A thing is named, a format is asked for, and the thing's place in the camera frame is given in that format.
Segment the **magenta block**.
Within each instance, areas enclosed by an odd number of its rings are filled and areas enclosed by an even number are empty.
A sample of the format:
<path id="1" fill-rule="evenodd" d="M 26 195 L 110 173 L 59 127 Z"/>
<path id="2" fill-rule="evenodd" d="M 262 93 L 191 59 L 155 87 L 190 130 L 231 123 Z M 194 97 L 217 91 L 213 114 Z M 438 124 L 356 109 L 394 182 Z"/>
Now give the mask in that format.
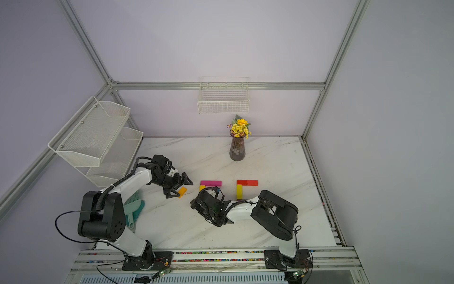
<path id="1" fill-rule="evenodd" d="M 220 187 L 220 186 L 222 186 L 222 182 L 221 181 L 211 181 L 210 185 Z"/>
<path id="2" fill-rule="evenodd" d="M 201 186 L 210 187 L 212 186 L 211 181 L 201 181 Z"/>

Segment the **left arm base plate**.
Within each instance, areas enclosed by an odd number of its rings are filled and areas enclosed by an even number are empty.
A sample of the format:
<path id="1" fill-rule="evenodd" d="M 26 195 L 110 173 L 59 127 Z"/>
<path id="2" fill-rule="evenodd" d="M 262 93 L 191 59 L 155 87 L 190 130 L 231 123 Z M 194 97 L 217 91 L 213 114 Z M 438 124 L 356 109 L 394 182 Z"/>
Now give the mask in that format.
<path id="1" fill-rule="evenodd" d="M 152 252 L 149 256 L 128 256 L 122 265 L 123 271 L 161 271 L 168 268 L 173 260 L 173 252 Z"/>

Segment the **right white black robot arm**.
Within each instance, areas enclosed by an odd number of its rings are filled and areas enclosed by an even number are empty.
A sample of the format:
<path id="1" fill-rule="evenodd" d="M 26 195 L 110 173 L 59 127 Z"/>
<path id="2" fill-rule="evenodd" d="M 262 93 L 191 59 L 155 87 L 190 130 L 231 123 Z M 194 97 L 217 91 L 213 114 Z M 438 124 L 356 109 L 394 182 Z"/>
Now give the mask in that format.
<path id="1" fill-rule="evenodd" d="M 217 187 L 202 189 L 190 202 L 204 219 L 215 227 L 235 224 L 243 220 L 254 220 L 272 236 L 280 240 L 278 250 L 266 250 L 266 266 L 286 271 L 296 268 L 301 261 L 297 234 L 299 209 L 268 190 L 260 192 L 250 200 L 229 201 Z"/>

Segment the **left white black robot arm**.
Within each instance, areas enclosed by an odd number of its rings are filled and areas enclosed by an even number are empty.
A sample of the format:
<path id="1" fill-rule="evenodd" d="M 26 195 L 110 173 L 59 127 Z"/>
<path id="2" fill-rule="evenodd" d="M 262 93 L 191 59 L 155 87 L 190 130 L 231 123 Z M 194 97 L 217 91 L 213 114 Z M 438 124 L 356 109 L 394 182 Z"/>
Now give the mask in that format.
<path id="1" fill-rule="evenodd" d="M 137 157 L 127 175 L 101 191 L 89 191 L 83 196 L 78 234 L 109 243 L 129 257 L 144 256 L 151 250 L 151 244 L 127 227 L 124 203 L 139 189 L 151 184 L 162 187 L 169 199 L 178 198 L 178 190 L 192 186 L 193 182 L 163 155 Z"/>

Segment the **dark red block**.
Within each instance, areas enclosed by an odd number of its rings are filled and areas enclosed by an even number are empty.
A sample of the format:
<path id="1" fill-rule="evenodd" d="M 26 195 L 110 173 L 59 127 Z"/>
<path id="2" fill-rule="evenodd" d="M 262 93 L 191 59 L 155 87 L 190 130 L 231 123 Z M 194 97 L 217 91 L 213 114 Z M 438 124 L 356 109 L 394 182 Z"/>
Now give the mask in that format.
<path id="1" fill-rule="evenodd" d="M 242 185 L 242 186 L 247 186 L 248 185 L 248 181 L 247 180 L 237 180 L 236 184 L 237 185 Z"/>

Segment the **orange block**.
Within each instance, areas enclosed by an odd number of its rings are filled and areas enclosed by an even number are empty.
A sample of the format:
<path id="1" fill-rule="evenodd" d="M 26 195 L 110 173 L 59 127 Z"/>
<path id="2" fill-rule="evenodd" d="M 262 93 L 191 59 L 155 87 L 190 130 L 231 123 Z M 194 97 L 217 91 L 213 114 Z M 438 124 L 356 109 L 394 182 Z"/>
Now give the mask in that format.
<path id="1" fill-rule="evenodd" d="M 178 194 L 179 194 L 179 198 L 181 198 L 186 192 L 187 192 L 187 188 L 185 187 L 181 187 L 179 190 L 178 190 Z"/>

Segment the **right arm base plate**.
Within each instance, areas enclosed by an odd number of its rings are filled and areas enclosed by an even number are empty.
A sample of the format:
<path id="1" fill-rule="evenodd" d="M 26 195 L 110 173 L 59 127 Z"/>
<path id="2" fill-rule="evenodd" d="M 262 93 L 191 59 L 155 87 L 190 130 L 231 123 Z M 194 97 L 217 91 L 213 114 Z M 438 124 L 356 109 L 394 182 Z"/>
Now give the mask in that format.
<path id="1" fill-rule="evenodd" d="M 286 271 L 287 269 L 311 269 L 313 259 L 311 251 L 300 249 L 294 258 L 284 256 L 279 250 L 264 251 L 265 266 L 267 269 Z"/>

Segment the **lime yellow long block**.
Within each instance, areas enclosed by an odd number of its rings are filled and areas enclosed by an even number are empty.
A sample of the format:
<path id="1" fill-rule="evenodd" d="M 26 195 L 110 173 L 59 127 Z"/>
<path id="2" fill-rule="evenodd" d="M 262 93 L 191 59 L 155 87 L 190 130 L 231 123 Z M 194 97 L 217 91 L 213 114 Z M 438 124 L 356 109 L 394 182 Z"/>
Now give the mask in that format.
<path id="1" fill-rule="evenodd" d="M 243 191 L 241 184 L 236 185 L 236 200 L 237 201 L 243 200 Z"/>

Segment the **light red block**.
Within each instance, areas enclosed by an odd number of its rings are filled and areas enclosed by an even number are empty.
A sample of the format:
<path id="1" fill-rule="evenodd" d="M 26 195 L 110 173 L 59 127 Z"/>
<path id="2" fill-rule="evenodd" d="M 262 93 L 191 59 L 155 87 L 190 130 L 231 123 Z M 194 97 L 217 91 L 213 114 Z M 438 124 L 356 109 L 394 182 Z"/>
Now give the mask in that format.
<path id="1" fill-rule="evenodd" d="M 258 181 L 256 180 L 248 180 L 247 181 L 248 186 L 258 186 Z"/>

